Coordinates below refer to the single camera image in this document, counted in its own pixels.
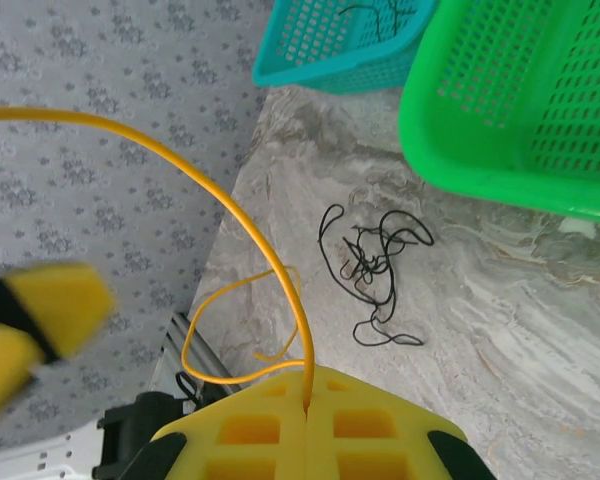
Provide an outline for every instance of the yellow foam block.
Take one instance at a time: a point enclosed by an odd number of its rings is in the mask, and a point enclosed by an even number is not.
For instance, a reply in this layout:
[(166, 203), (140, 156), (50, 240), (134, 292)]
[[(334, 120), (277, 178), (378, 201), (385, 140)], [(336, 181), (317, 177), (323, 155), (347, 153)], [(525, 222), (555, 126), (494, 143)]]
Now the yellow foam block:
[(318, 367), (308, 414), (302, 372), (278, 374), (162, 428), (187, 443), (167, 480), (448, 479), (427, 433), (453, 423)]

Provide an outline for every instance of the patterned wallpaper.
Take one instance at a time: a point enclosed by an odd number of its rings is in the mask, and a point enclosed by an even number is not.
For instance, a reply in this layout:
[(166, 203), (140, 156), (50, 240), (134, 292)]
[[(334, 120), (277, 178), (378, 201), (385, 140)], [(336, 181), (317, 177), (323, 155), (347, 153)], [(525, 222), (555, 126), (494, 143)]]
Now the patterned wallpaper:
[[(271, 0), (0, 0), (0, 104), (95, 112), (230, 189), (265, 93), (250, 69)], [(223, 210), (154, 154), (73, 125), (0, 124), (0, 272), (96, 265), (118, 312), (0, 418), (0, 447), (74, 428), (150, 379), (188, 310)]]

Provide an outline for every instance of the teal plastic basket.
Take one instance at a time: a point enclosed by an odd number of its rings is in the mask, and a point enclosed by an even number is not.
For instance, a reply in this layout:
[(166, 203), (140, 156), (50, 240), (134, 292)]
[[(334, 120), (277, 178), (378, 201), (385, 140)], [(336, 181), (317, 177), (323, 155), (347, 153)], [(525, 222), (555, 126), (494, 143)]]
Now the teal plastic basket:
[(403, 86), (436, 3), (277, 0), (253, 81), (335, 94)]

